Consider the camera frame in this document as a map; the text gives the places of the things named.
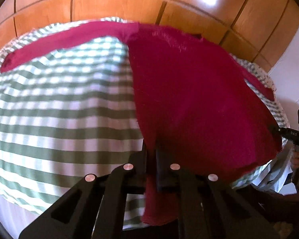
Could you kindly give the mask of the person's right hand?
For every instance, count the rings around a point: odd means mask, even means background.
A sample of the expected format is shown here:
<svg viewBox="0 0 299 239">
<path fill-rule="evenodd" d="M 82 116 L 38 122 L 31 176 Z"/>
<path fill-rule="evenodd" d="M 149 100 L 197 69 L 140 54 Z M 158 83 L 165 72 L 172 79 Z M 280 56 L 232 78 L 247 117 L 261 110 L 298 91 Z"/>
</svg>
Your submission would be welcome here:
<svg viewBox="0 0 299 239">
<path fill-rule="evenodd" d="M 299 151 L 297 151 L 296 147 L 292 148 L 292 155 L 291 155 L 291 169 L 297 170 L 299 168 Z"/>
</svg>

